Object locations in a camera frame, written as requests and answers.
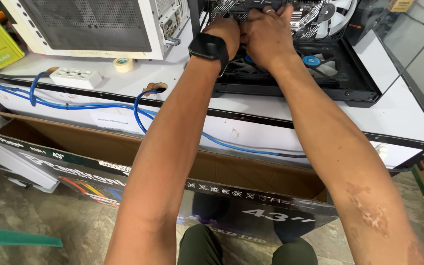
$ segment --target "electrical outlet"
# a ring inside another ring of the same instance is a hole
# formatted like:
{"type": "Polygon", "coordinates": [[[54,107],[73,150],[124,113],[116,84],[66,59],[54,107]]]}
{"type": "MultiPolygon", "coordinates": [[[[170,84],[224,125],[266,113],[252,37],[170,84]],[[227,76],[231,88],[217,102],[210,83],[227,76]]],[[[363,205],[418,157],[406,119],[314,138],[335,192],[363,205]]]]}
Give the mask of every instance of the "electrical outlet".
{"type": "Polygon", "coordinates": [[[68,67],[60,67],[50,78],[57,85],[83,89],[94,89],[102,81],[97,71],[68,67]]]}

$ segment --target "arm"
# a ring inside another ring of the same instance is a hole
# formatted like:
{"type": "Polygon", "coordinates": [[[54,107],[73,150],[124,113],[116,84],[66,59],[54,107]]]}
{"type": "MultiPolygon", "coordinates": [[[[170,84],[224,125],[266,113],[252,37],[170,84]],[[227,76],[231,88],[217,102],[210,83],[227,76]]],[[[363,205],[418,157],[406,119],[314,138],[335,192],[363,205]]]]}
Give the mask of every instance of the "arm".
{"type": "MultiPolygon", "coordinates": [[[[204,31],[224,39],[229,57],[235,56],[234,20],[218,17],[204,31]]],[[[220,69],[218,60],[192,56],[153,120],[127,180],[106,265],[175,263],[176,218],[220,69]]]]}
{"type": "Polygon", "coordinates": [[[248,54],[277,80],[299,141],[332,195],[356,264],[424,265],[402,199],[360,129],[318,87],[292,46],[292,7],[252,10],[242,25],[248,54]],[[266,54],[264,47],[274,47],[266,54]]]}

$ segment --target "black smartwatch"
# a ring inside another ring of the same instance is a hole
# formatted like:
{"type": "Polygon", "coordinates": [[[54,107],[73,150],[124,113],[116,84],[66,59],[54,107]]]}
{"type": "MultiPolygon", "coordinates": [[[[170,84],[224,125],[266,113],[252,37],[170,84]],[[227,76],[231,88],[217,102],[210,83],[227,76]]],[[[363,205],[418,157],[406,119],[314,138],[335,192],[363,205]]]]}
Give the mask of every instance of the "black smartwatch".
{"type": "Polygon", "coordinates": [[[228,63],[228,51],[225,41],[217,36],[206,33],[197,34],[188,47],[189,54],[209,61],[220,60],[222,69],[219,77],[225,72],[228,63]]]}

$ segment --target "hand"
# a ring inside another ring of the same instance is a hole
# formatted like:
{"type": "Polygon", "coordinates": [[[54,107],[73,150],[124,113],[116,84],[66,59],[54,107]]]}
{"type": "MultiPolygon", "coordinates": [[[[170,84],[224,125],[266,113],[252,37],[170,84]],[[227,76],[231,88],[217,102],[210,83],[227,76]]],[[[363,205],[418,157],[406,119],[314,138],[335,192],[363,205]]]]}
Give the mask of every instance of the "hand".
{"type": "Polygon", "coordinates": [[[240,46],[240,27],[233,18],[223,18],[219,14],[203,33],[221,37],[227,44],[228,60],[232,60],[240,46]]]}
{"type": "Polygon", "coordinates": [[[240,41],[247,44],[246,53],[271,74],[289,57],[297,55],[290,27],[293,10],[292,5],[281,6],[277,12],[271,6],[265,6],[262,12],[252,9],[248,20],[240,25],[240,41]]]}

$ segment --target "concrete floor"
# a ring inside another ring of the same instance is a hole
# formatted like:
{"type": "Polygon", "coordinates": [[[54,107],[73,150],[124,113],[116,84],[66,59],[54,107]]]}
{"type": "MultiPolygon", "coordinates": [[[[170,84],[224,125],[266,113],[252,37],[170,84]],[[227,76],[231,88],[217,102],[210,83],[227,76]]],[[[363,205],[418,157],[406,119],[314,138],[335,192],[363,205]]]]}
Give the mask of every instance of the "concrete floor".
{"type": "MultiPolygon", "coordinates": [[[[424,244],[424,200],[411,173],[393,178],[402,193],[415,233],[424,244]]],[[[62,248],[0,247],[0,265],[100,265],[115,223],[114,208],[91,202],[60,185],[53,194],[24,189],[0,176],[0,229],[62,239],[62,248]]],[[[187,227],[177,225],[181,239],[187,227]]],[[[354,264],[340,220],[303,236],[320,265],[354,264]]],[[[270,264],[275,248],[220,236],[225,265],[270,264]]]]}

